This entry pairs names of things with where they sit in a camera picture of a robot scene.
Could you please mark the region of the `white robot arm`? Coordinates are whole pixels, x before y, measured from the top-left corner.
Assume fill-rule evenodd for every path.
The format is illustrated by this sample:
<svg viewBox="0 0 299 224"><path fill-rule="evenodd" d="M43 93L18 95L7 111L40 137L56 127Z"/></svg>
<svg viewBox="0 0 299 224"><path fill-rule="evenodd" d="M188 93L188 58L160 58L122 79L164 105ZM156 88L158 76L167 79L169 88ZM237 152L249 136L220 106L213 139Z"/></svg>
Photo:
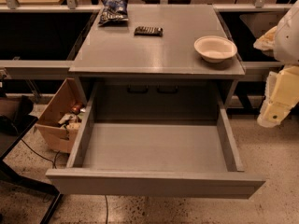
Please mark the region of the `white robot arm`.
<svg viewBox="0 0 299 224"><path fill-rule="evenodd" d="M272 128L281 123L299 103L299 1L278 25L258 38L253 47L273 50L274 58L284 64L278 73L270 72L258 124Z"/></svg>

